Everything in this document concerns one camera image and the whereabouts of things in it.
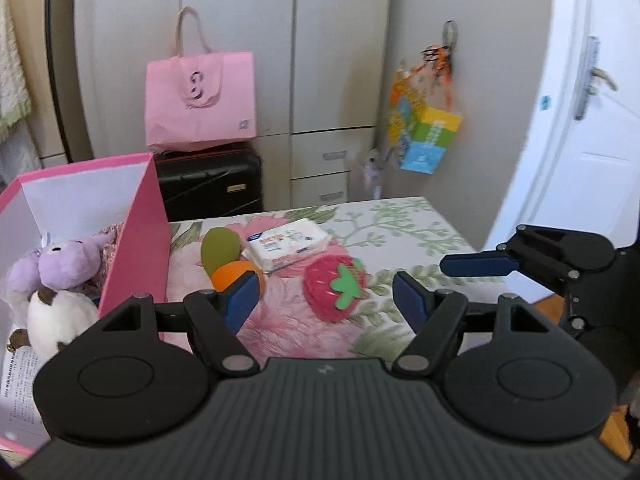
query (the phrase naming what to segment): white tissue package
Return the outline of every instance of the white tissue package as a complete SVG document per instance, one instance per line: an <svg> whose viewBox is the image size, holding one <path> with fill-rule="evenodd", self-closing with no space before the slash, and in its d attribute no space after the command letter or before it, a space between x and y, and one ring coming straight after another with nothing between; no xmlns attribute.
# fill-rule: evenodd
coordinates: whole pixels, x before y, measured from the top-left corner
<svg viewBox="0 0 640 480"><path fill-rule="evenodd" d="M321 253L329 246L331 237L307 219L269 229L247 240L244 256L269 274Z"/></svg>

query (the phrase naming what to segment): orange toy fruit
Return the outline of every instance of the orange toy fruit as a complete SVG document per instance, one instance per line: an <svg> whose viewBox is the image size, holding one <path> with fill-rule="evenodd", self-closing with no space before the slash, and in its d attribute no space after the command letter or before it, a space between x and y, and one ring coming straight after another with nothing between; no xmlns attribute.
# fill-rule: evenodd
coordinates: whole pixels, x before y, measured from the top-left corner
<svg viewBox="0 0 640 480"><path fill-rule="evenodd" d="M260 280L260 294L262 294L264 292L264 276L262 271L247 260L231 262L215 270L210 277L211 285L213 285L213 288L218 292L222 292L248 270L252 270L258 275L258 279Z"/></svg>

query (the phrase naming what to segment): drawer handle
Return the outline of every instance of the drawer handle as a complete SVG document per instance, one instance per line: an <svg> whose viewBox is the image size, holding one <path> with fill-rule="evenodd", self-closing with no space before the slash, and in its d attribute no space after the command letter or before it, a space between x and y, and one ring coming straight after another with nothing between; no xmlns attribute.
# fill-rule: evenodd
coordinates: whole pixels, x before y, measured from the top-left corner
<svg viewBox="0 0 640 480"><path fill-rule="evenodd" d="M347 152L344 151L323 153L322 158L324 158L324 160L343 160L344 158L347 158Z"/></svg>
<svg viewBox="0 0 640 480"><path fill-rule="evenodd" d="M344 191L337 191L335 193L327 193L326 195L320 195L321 202L329 202L331 200L338 200L344 196Z"/></svg>

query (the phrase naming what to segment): ribbed black surface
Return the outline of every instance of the ribbed black surface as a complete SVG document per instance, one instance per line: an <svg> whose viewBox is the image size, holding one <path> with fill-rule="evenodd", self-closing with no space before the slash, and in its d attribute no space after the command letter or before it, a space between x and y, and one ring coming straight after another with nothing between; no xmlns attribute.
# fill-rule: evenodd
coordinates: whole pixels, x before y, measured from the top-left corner
<svg viewBox="0 0 640 480"><path fill-rule="evenodd" d="M222 383L195 420L154 442L100 450L55 441L20 468L28 480L614 480L628 472L592 438L546 448L487 439L453 418L428 384L396 380L376 360L288 359Z"/></svg>

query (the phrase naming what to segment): table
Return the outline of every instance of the table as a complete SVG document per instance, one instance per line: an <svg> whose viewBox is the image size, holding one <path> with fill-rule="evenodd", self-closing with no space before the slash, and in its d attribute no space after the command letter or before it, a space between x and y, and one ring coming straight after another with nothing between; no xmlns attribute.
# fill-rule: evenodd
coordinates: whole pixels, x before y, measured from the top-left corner
<svg viewBox="0 0 640 480"><path fill-rule="evenodd" d="M302 276L312 258L267 276L262 299L238 333L261 365L269 357L382 357L392 362L414 337L391 297L391 281L401 269L424 286L452 288L471 301L495 303L507 291L497 278L444 276L438 266L444 254L474 250L427 200L398 198L176 222L167 301L211 288L200 265L200 243L209 229L224 226L246 240L300 218L314 220L335 237L328 254L349 254L363 262L366 298L348 319L328 323L315 316L303 294ZM165 340L190 350L183 334L167 334Z"/></svg>

